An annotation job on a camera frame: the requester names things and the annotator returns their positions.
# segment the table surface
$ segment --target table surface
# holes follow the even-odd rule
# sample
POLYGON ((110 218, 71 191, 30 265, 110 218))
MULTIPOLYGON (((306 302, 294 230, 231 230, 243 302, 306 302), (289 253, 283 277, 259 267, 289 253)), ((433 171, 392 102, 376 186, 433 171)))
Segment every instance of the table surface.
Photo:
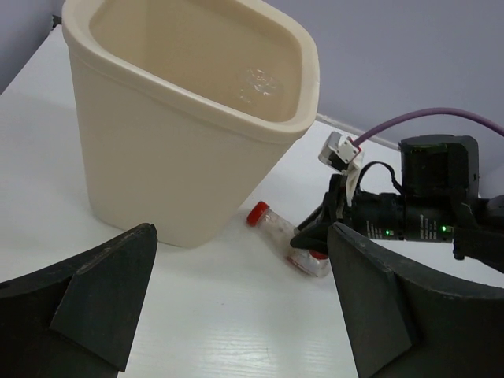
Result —
MULTIPOLYGON (((319 204, 332 170, 317 160, 333 128, 315 123, 210 243, 159 244, 125 377, 355 377, 332 275, 310 279, 244 224, 259 200, 297 223, 319 204)), ((400 155, 366 143, 365 160, 400 172, 400 155)), ((97 246, 121 231, 87 201, 68 50, 53 31, 0 97, 0 281, 97 246)), ((391 191, 376 168, 369 191, 391 191)), ((451 246, 382 242, 414 260, 483 284, 504 275, 455 261, 451 246)))

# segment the beige plastic bin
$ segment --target beige plastic bin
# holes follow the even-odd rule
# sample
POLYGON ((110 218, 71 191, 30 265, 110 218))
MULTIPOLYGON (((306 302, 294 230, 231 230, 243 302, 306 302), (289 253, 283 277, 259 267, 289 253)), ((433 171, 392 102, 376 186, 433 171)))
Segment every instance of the beige plastic bin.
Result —
POLYGON ((212 239, 313 123, 315 43, 258 0, 67 0, 87 189, 119 228, 212 239))

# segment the plastic bottle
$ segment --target plastic bottle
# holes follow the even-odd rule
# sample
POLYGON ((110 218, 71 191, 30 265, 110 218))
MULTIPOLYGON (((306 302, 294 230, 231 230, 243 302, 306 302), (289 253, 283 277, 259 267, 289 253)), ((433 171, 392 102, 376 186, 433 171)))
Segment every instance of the plastic bottle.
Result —
POLYGON ((246 218, 251 227, 259 228, 273 242, 278 251, 293 265, 314 277, 325 277, 331 271, 329 259, 324 254, 291 247, 291 239, 298 229, 288 220, 259 202, 246 218))

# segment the bin rim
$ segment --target bin rim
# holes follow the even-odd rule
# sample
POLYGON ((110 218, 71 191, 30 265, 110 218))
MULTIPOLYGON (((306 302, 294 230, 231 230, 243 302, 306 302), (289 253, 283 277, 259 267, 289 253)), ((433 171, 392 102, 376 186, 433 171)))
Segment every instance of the bin rim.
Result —
POLYGON ((278 9, 262 0, 233 0, 273 20, 300 46, 302 79, 295 115, 290 120, 272 122, 188 91, 105 50, 91 34, 90 24, 108 1, 67 0, 63 6, 63 35, 69 52, 90 69, 193 117, 262 142, 293 143, 315 121, 320 86, 317 46, 303 26, 278 9))

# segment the purple cable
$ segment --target purple cable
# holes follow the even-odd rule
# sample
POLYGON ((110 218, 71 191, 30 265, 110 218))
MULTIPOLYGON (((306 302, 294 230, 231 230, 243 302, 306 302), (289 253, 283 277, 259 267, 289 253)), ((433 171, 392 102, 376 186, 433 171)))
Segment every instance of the purple cable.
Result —
POLYGON ((496 132, 500 136, 504 136, 504 128, 496 124, 495 122, 488 120, 485 117, 478 116, 475 113, 468 112, 467 110, 456 109, 456 108, 427 108, 417 110, 415 112, 406 113, 399 117, 392 118, 378 126, 375 126, 371 130, 365 132, 357 139, 354 140, 354 146, 360 146, 361 143, 365 142, 369 138, 372 138, 376 134, 379 134, 396 124, 401 124, 402 122, 406 122, 407 120, 414 120, 415 118, 426 117, 426 116, 435 116, 436 114, 445 114, 447 116, 456 116, 462 117, 467 120, 472 120, 478 124, 482 124, 485 128, 489 128, 492 131, 496 132))

